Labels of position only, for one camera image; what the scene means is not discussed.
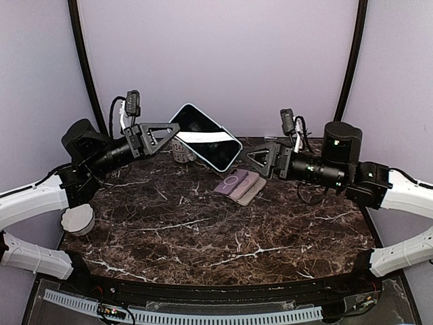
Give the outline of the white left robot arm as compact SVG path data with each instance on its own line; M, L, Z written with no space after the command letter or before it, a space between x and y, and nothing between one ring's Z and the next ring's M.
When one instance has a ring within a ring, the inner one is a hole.
M17 267L67 280L81 295L95 290L95 279L83 258L72 251L55 251L25 242L6 228L53 211L87 204L105 175L135 160L156 155L180 131L177 123L139 123L112 139L97 132L90 120L75 122L62 138L71 161L39 181L1 193L1 266Z

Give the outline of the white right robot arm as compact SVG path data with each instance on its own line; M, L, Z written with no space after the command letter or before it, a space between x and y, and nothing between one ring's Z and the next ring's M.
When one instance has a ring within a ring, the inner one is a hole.
M280 142L242 150L241 158L263 177L323 186L343 194L360 207L406 211L432 217L432 184L406 172L374 162L361 162L362 131L348 123L325 125L318 156L296 152ZM380 278L432 259L432 230L428 229L392 246L373 248L357 255L353 273L345 280L352 294L370 285L371 275Z

